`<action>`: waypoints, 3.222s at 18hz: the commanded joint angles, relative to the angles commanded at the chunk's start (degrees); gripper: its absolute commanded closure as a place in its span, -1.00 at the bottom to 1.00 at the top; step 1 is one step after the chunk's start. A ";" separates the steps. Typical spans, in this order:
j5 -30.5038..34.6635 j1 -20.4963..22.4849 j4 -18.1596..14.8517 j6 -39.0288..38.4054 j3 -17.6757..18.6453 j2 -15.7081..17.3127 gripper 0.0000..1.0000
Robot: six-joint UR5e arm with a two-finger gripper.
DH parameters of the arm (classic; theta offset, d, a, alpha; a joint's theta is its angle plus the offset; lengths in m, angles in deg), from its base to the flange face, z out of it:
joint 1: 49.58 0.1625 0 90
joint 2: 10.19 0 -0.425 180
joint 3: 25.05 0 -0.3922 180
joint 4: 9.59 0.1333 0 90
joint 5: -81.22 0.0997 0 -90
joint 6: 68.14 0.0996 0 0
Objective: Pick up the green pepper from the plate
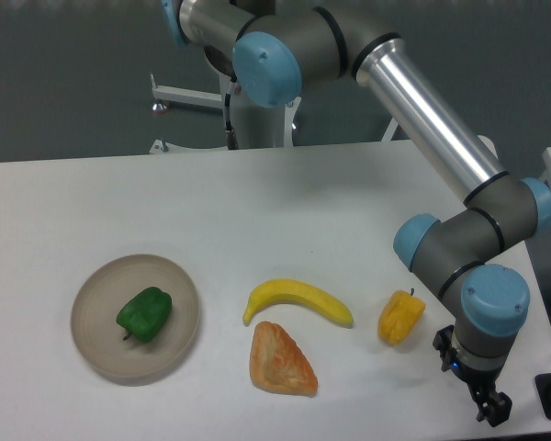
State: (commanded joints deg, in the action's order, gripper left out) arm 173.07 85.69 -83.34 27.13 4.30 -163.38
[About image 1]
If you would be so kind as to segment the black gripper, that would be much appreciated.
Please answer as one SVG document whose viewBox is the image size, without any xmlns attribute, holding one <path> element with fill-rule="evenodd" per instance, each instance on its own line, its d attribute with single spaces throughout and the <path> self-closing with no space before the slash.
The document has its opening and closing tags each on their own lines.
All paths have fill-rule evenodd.
<svg viewBox="0 0 551 441">
<path fill-rule="evenodd" d="M 478 422 L 485 420 L 496 427 L 509 420 L 512 400 L 504 392 L 496 391 L 496 380 L 501 372 L 500 357 L 478 356 L 467 350 L 457 340 L 454 325 L 435 334 L 433 348 L 442 360 L 441 370 L 451 371 L 467 384 L 472 401 L 478 407 Z"/>
</svg>

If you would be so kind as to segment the silver and grey robot arm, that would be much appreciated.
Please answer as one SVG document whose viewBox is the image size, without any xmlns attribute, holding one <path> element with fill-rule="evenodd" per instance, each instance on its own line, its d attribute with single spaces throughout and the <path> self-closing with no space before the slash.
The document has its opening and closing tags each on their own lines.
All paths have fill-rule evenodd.
<svg viewBox="0 0 551 441">
<path fill-rule="evenodd" d="M 272 1 L 164 1 L 173 40 L 205 49 L 256 107 L 289 105 L 309 85 L 344 76 L 369 89 L 464 204 L 447 221 L 406 221 L 400 261 L 453 314 L 433 347 L 468 386 L 478 419 L 505 422 L 511 399 L 496 380 L 522 328 L 525 280 L 493 258 L 551 224 L 551 190 L 516 179 L 412 64 L 403 38 L 374 15 L 328 1 L 290 17 Z"/>
</svg>

